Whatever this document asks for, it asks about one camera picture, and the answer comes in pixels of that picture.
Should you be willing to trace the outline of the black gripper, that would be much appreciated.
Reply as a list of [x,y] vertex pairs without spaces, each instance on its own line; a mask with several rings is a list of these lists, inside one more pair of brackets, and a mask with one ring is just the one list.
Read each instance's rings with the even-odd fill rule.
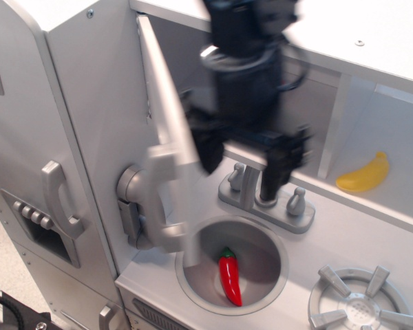
[[201,63],[213,81],[211,87],[184,91],[184,111],[202,168],[209,175],[220,165],[225,142],[236,141],[266,156],[260,199],[273,201],[294,169],[302,165],[306,127],[288,134],[274,128],[280,94],[301,85],[282,81],[282,53],[269,44],[255,56],[236,58],[221,49],[206,48]]

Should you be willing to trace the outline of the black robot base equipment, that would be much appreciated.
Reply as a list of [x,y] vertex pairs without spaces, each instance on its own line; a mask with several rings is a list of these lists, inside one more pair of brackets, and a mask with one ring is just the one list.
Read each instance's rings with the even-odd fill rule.
[[38,313],[0,290],[0,329],[61,329],[50,313]]

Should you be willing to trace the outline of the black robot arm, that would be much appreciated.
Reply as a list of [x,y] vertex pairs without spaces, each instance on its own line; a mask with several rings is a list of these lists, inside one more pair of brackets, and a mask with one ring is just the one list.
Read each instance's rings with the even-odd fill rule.
[[202,167],[212,173],[229,141],[263,153],[259,198],[272,204],[303,165],[309,137],[306,127],[285,133],[278,123],[281,95],[300,86],[309,70],[304,64],[296,80],[283,78],[284,30],[297,20],[295,2],[206,1],[205,7],[211,42],[200,61],[213,86],[180,95]]

